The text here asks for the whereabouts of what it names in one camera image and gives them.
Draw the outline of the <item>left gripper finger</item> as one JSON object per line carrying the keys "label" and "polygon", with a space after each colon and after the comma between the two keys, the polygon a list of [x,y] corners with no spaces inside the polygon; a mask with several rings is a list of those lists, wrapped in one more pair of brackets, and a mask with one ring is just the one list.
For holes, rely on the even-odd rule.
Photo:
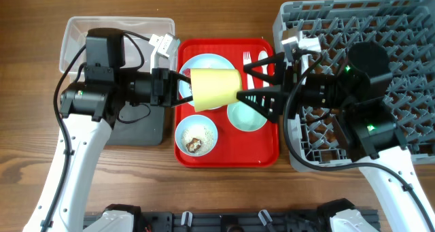
{"label": "left gripper finger", "polygon": [[171,81],[173,83],[179,84],[179,81],[183,81],[183,82],[186,82],[188,84],[191,83],[191,78],[189,78],[188,76],[185,76],[182,73],[177,73],[176,71],[170,70],[169,72],[170,72]]}
{"label": "left gripper finger", "polygon": [[191,102],[193,100],[193,96],[189,96],[189,97],[184,97],[179,99],[178,96],[174,96],[171,98],[171,107],[177,107],[180,106],[184,103],[188,103]]}

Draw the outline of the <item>yellow plastic cup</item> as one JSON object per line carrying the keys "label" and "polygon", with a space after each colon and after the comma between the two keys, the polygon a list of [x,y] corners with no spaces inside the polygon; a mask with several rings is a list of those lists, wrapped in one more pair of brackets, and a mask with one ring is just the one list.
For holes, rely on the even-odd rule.
{"label": "yellow plastic cup", "polygon": [[236,103],[237,93],[243,90],[236,69],[191,69],[190,75],[196,112]]}

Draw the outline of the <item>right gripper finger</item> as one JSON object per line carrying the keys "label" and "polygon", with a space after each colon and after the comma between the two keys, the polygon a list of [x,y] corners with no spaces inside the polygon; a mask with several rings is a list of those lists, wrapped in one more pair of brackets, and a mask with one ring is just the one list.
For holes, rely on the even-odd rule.
{"label": "right gripper finger", "polygon": [[243,71],[269,84],[282,84],[285,74],[285,54],[274,54],[243,66]]}
{"label": "right gripper finger", "polygon": [[283,113],[284,92],[281,85],[240,90],[237,99],[272,123],[277,123]]}

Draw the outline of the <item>brown food scrap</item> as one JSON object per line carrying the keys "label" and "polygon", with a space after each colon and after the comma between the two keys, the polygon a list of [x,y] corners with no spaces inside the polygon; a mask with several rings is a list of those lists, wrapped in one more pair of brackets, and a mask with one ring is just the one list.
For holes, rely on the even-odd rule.
{"label": "brown food scrap", "polygon": [[200,139],[197,139],[194,137],[191,139],[190,142],[188,142],[186,144],[186,150],[189,153],[195,153],[201,148],[202,145],[203,145],[203,142]]}

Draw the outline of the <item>white rice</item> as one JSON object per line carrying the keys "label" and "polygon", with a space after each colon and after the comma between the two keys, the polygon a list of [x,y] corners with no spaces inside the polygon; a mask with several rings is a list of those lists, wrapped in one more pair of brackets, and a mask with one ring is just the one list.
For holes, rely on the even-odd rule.
{"label": "white rice", "polygon": [[[189,153],[186,150],[186,144],[194,137],[200,139],[203,145],[197,152]],[[190,156],[203,156],[214,148],[215,140],[214,132],[209,127],[205,125],[192,125],[181,132],[181,150]]]}

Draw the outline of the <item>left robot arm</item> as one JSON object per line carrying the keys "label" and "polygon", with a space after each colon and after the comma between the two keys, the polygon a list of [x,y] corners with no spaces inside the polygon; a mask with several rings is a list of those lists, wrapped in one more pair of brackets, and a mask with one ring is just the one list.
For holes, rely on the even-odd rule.
{"label": "left robot arm", "polygon": [[192,100],[179,99],[179,82],[190,79],[158,66],[158,59],[175,54],[179,39],[167,33],[147,39],[153,46],[151,69],[126,67],[124,40],[136,34],[115,28],[88,31],[80,52],[86,61],[76,78],[56,89],[53,107],[60,127],[58,143],[46,183],[25,231],[81,231],[93,175],[119,113],[126,103],[175,107]]}

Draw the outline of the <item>light blue small bowl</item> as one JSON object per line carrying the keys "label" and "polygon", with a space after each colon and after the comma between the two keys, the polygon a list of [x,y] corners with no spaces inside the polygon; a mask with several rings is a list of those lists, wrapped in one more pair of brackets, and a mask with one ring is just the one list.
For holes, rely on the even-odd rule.
{"label": "light blue small bowl", "polygon": [[200,157],[209,154],[218,141],[215,123],[203,115],[191,115],[181,120],[175,130],[175,145],[182,154]]}

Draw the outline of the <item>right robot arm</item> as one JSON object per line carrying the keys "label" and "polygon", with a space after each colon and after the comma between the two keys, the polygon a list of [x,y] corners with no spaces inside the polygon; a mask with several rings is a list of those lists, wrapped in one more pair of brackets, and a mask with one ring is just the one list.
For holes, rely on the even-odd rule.
{"label": "right robot arm", "polygon": [[351,158],[349,168],[361,171],[375,192],[393,231],[433,231],[434,211],[411,160],[406,138],[383,97],[392,81],[386,50],[373,42],[350,47],[334,76],[313,67],[291,76],[284,60],[309,53],[289,53],[244,65],[245,73],[268,83],[266,88],[237,93],[237,99],[271,122],[295,118],[303,106],[338,110],[334,134]]}

